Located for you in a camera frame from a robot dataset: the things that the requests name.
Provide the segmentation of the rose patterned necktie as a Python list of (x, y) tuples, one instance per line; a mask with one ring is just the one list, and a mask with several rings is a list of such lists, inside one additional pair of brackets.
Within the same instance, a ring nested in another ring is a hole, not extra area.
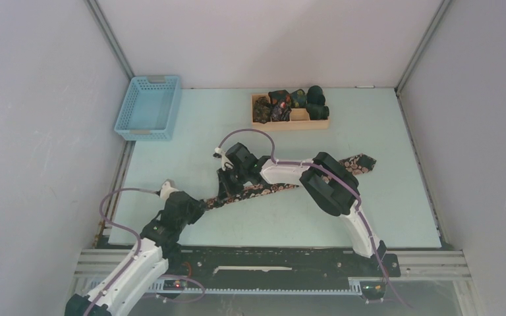
[[(363, 153), (339, 160), (339, 164), (353, 176), (372, 172), (376, 163), (376, 159)], [(295, 188), (299, 188), (299, 186), (283, 183), (256, 184), (246, 186), (243, 189), (239, 190), (237, 193), (230, 194), (227, 193), (223, 185), (220, 184), (217, 196), (200, 199), (200, 202), (206, 204), (207, 210), (211, 210), (229, 205), (231, 203), (236, 203), (238, 201), (244, 201), (246, 199), (275, 194), (277, 192), (282, 192), (285, 190), (293, 190)]]

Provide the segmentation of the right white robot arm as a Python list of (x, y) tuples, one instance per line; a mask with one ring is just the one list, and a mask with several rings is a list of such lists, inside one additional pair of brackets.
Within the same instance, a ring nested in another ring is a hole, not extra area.
[(221, 188), (227, 197), (244, 194), (245, 185), (267, 186), (270, 190), (286, 185), (303, 187), (325, 213), (344, 222), (350, 233), (359, 271), (374, 275), (383, 267), (378, 253), (381, 240), (373, 232), (362, 208), (359, 182), (326, 152), (303, 161), (280, 161), (269, 155), (257, 158), (237, 143), (227, 151), (214, 149), (221, 159)]

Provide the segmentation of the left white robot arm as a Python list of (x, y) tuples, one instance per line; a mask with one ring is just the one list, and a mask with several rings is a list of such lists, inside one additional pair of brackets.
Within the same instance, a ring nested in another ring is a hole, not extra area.
[(177, 242), (181, 232), (194, 224), (207, 206), (177, 189), (161, 189), (154, 195), (165, 202), (159, 215), (141, 233), (127, 229), (136, 238), (135, 245), (98, 286), (84, 296), (73, 295), (65, 315), (128, 315), (157, 279), (170, 278), (179, 271), (182, 257)]

